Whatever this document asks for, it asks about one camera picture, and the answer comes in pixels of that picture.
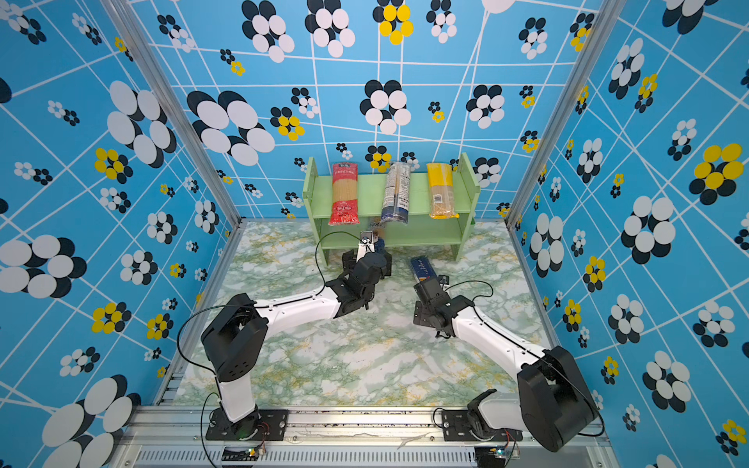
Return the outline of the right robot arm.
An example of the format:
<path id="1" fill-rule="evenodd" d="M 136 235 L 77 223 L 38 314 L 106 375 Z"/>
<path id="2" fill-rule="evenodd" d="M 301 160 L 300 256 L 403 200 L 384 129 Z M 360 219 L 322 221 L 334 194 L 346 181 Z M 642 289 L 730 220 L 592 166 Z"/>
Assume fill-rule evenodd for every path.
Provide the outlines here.
<path id="1" fill-rule="evenodd" d="M 550 452 L 558 452 L 597 419 L 577 362 L 562 346 L 544 348 L 489 319 L 473 300 L 450 296 L 435 278 L 415 285 L 415 323 L 438 337 L 462 340 L 499 365 L 517 384 L 518 402 L 489 389 L 467 405 L 469 430 L 482 441 L 499 432 L 527 431 Z"/>

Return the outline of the blue clear spaghetti bag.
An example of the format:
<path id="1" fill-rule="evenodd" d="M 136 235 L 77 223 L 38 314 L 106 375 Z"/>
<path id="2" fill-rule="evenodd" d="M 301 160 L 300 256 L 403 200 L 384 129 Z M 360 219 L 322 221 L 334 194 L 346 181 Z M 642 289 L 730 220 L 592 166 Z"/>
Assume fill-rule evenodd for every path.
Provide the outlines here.
<path id="1" fill-rule="evenodd" d="M 375 251 L 381 253 L 385 249 L 384 228 L 382 226 L 375 226 L 372 228 L 372 232 Z"/>

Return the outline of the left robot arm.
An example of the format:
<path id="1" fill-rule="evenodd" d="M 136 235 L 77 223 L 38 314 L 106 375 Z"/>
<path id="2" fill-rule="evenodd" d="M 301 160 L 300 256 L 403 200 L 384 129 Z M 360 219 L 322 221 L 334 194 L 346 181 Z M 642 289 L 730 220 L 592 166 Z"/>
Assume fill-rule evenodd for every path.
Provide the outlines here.
<path id="1" fill-rule="evenodd" d="M 365 253 L 354 266 L 327 281 L 320 292 L 255 301 L 234 296 L 201 335 L 213 366 L 220 405 L 211 413 L 210 441 L 281 440 L 282 411 L 263 415 L 252 389 L 251 370 L 267 337 L 295 327 L 341 318 L 369 306 L 376 284 L 388 275 L 388 254 Z"/>

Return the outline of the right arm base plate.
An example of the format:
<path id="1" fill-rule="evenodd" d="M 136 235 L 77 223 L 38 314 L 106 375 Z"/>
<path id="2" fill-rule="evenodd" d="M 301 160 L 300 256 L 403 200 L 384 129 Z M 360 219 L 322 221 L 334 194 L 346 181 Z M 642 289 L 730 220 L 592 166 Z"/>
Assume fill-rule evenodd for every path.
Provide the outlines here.
<path id="1" fill-rule="evenodd" d="M 523 433 L 516 429 L 493 429 L 469 409 L 435 409 L 432 422 L 441 429 L 446 442 L 522 442 Z"/>

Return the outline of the clear white-label spaghetti bag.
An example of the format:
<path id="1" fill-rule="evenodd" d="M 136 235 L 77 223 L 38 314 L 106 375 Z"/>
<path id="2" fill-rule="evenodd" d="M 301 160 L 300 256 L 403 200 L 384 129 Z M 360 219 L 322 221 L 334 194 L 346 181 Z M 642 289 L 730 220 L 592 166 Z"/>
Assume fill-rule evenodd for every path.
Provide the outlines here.
<path id="1" fill-rule="evenodd" d="M 407 163 L 393 164 L 385 181 L 380 221 L 407 223 L 410 208 L 411 166 Z"/>

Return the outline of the red spaghetti bag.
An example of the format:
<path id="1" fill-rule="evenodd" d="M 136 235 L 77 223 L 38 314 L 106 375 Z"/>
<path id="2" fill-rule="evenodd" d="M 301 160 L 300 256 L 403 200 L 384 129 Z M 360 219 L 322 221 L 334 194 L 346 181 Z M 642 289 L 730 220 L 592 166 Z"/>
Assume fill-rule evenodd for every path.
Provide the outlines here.
<path id="1" fill-rule="evenodd" d="M 358 165 L 337 163 L 333 170 L 332 213 L 329 225 L 358 224 Z"/>

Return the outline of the yellow top spaghetti bag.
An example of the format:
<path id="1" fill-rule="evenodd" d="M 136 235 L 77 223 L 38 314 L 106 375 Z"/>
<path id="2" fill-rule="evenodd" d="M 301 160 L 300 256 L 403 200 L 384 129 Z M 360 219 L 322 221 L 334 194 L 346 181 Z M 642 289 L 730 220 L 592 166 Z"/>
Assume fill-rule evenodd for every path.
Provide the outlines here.
<path id="1" fill-rule="evenodd" d="M 433 220 L 458 218 L 452 166 L 445 163 L 429 163 L 427 179 L 430 193 L 430 217 Z"/>

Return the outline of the blue Barilla spaghetti box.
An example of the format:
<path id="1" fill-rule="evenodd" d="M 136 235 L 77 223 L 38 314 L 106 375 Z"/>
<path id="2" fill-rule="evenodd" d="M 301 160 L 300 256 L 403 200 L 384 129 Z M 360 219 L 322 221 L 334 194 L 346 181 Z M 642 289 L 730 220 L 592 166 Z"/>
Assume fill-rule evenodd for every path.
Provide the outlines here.
<path id="1" fill-rule="evenodd" d="M 415 278 L 417 279 L 417 282 L 439 277 L 426 255 L 412 257 L 409 261 L 409 265 L 415 275 Z"/>

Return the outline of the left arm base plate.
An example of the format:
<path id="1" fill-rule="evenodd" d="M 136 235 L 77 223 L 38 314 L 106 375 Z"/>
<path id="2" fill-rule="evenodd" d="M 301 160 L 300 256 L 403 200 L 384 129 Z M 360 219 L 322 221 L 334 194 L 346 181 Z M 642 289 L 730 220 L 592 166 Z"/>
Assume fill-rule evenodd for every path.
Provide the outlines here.
<path id="1" fill-rule="evenodd" d="M 208 441 L 283 441 L 290 412 L 287 409 L 257 409 L 237 422 L 228 419 L 223 408 L 210 413 L 205 433 Z"/>

